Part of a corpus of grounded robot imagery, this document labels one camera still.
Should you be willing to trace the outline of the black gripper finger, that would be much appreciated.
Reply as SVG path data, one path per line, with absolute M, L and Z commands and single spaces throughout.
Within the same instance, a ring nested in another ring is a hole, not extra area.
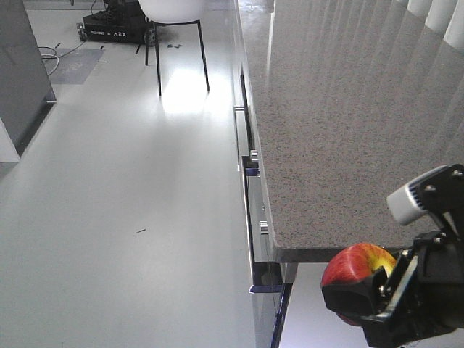
M 361 278 L 348 273 L 347 278 L 341 275 L 329 277 L 325 272 L 321 279 L 321 291 L 326 308 L 344 321 L 360 321 L 362 316 L 376 314 L 384 302 L 380 288 L 387 279 L 384 268 Z

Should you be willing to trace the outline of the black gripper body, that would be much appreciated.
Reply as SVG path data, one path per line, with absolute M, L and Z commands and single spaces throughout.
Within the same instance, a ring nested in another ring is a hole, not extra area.
M 362 317 L 369 347 L 401 347 L 463 327 L 463 242 L 423 233 L 402 252 L 380 313 Z

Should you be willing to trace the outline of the black wheeled robot base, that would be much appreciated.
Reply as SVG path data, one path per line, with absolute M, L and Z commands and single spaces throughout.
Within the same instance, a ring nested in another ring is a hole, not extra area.
M 154 28 L 139 1 L 104 1 L 104 5 L 105 10 L 85 16 L 76 24 L 81 41 L 154 45 Z

